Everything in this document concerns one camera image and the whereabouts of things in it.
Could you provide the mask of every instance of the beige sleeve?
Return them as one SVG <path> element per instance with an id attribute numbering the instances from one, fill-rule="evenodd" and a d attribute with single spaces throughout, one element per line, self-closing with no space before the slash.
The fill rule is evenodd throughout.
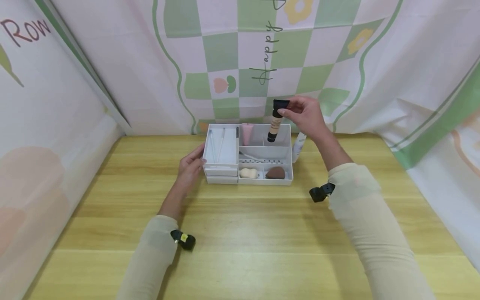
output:
<path id="1" fill-rule="evenodd" d="M 375 300 L 435 299 L 407 240 L 365 166 L 348 163 L 329 172 L 335 218 L 355 247 Z"/>
<path id="2" fill-rule="evenodd" d="M 148 223 L 123 278 L 117 300 L 157 299 L 163 276 L 173 262 L 177 244 L 170 236 L 177 221 L 155 216 Z"/>

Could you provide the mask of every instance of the green stripe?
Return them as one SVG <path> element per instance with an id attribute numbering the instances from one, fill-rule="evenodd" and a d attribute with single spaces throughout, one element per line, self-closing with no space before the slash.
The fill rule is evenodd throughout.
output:
<path id="1" fill-rule="evenodd" d="M 182 80 L 180 68 L 177 65 L 177 63 L 173 60 L 173 58 L 168 54 L 167 50 L 165 49 L 165 46 L 163 45 L 162 39 L 160 38 L 160 33 L 158 32 L 158 23 L 157 23 L 157 20 L 156 20 L 157 9 L 158 9 L 158 0 L 153 0 L 152 19 L 153 19 L 153 28 L 155 30 L 156 39 L 157 39 L 158 43 L 160 44 L 160 47 L 162 48 L 165 56 L 175 66 L 175 69 L 177 69 L 177 73 L 178 73 L 178 76 L 179 76 L 179 79 L 177 81 L 177 93 L 179 95 L 179 99 L 180 99 L 180 102 L 182 103 L 183 107 L 192 116 L 193 124 L 192 124 L 191 132 L 192 132 L 192 134 L 195 134 L 194 128 L 195 128 L 195 125 L 196 125 L 197 121 L 196 121 L 195 117 L 193 116 L 193 114 L 189 111 L 189 109 L 187 108 L 185 103 L 183 102 L 183 98 L 182 98 L 181 92 L 180 92 L 180 85 L 181 85 L 181 80 Z"/>
<path id="2" fill-rule="evenodd" d="M 345 115 L 349 110 L 352 109 L 352 107 L 357 103 L 357 101 L 360 99 L 361 93 L 363 92 L 363 88 L 365 87 L 365 69 L 363 67 L 363 63 L 365 62 L 365 57 L 367 56 L 368 52 L 375 46 L 387 33 L 387 31 L 392 27 L 392 24 L 395 22 L 396 17 L 398 16 L 398 12 L 400 11 L 400 7 L 402 6 L 403 0 L 399 0 L 396 7 L 395 11 L 392 14 L 392 17 L 388 21 L 387 26 L 383 29 L 382 33 L 370 44 L 368 47 L 365 49 L 365 51 L 362 53 L 362 56 L 360 57 L 360 87 L 359 90 L 357 91 L 357 95 L 355 96 L 355 99 L 353 99 L 353 102 L 342 112 L 339 113 L 339 115 L 335 118 L 335 121 L 333 121 L 333 132 L 336 132 L 336 123 L 338 120 Z"/>
<path id="3" fill-rule="evenodd" d="M 107 92 L 107 90 L 105 89 L 105 87 L 103 86 L 103 84 L 101 84 L 100 82 L 98 82 L 98 80 L 96 79 L 96 77 L 92 74 L 90 68 L 89 68 L 89 65 L 84 61 L 84 59 L 82 58 L 82 56 L 80 55 L 80 53 L 78 52 L 77 48 L 75 47 L 75 45 L 70 41 L 70 39 L 68 38 L 68 35 L 66 34 L 66 32 L 63 30 L 63 27 L 60 25 L 60 23 L 58 22 L 58 20 L 55 18 L 55 16 L 53 15 L 53 13 L 50 11 L 50 9 L 48 8 L 48 6 L 45 4 L 44 0 L 35 0 L 35 3 L 38 5 L 38 7 L 40 8 L 40 10 L 43 12 L 43 14 L 46 16 L 46 18 L 50 21 L 50 23 L 52 24 L 52 26 L 55 28 L 55 30 L 58 32 L 58 34 L 60 35 L 60 37 L 62 38 L 62 40 L 65 42 L 65 44 L 68 46 L 68 48 L 70 49 L 70 51 L 72 51 L 72 53 L 75 55 L 75 57 L 78 59 L 78 61 L 82 64 L 82 66 L 85 68 L 85 70 L 88 72 L 88 74 L 93 78 L 93 80 L 95 81 L 95 83 L 98 85 L 98 87 L 100 87 L 100 89 L 102 90 L 102 92 L 107 95 L 107 97 L 111 100 L 111 97 L 110 97 L 110 94 Z"/>
<path id="4" fill-rule="evenodd" d="M 395 145 L 393 146 L 390 146 L 390 149 L 393 149 L 393 148 L 397 148 L 399 145 L 401 145 L 404 141 L 408 140 L 409 138 L 411 138 L 414 134 L 416 134 L 420 129 L 422 129 L 425 125 L 428 124 L 428 122 L 430 122 L 434 117 L 436 117 L 439 113 L 440 110 L 442 110 L 444 108 L 445 105 L 447 105 L 447 103 L 450 102 L 450 100 L 452 99 L 453 95 L 455 95 L 455 93 L 457 92 L 457 90 L 459 89 L 459 87 L 462 85 L 462 83 L 467 79 L 468 77 L 468 74 L 470 74 L 470 71 L 474 68 L 475 65 L 472 66 L 472 68 L 470 68 L 470 70 L 467 72 L 467 74 L 465 74 L 465 77 L 462 78 L 462 80 L 460 81 L 460 83 L 455 87 L 455 89 L 448 95 L 448 97 L 442 102 L 442 104 L 437 108 L 436 111 L 434 111 L 428 118 L 427 120 L 425 120 L 425 122 L 423 122 L 419 127 L 417 127 L 414 131 L 412 131 L 409 135 L 407 135 L 403 140 L 401 140 L 400 142 L 396 143 Z"/>
<path id="5" fill-rule="evenodd" d="M 393 152 L 400 164 L 414 167 L 443 137 L 480 108 L 480 64 L 473 70 L 448 110 L 408 146 Z"/>

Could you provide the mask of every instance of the wooden table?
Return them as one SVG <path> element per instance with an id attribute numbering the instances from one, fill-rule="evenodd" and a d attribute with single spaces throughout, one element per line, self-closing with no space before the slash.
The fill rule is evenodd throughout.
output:
<path id="1" fill-rule="evenodd" d="M 178 161 L 204 136 L 124 137 L 73 214 L 29 300 L 114 299 L 147 222 L 177 174 Z M 480 299 L 480 276 L 440 219 L 372 135 L 340 136 L 377 178 L 438 299 Z M 357 255 L 328 203 L 308 191 L 327 179 L 307 140 L 290 187 L 208 185 L 190 196 L 179 251 L 159 299 L 371 299 Z"/>

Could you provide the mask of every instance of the pink makeup bottle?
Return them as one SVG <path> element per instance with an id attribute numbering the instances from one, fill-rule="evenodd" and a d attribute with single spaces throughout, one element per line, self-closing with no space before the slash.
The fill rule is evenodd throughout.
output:
<path id="1" fill-rule="evenodd" d="M 242 144 L 248 146 L 250 144 L 250 139 L 252 138 L 253 124 L 242 124 Z"/>

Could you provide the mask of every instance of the green check pattern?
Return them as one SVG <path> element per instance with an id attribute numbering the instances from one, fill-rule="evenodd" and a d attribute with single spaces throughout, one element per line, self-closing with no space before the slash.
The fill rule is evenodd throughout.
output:
<path id="1" fill-rule="evenodd" d="M 164 43 L 198 133 L 209 123 L 269 122 L 274 98 L 314 97 L 326 117 L 348 105 L 358 74 L 345 70 L 356 69 L 384 16 L 357 24 L 361 0 L 308 3 L 297 11 L 288 1 L 165 0 Z"/>

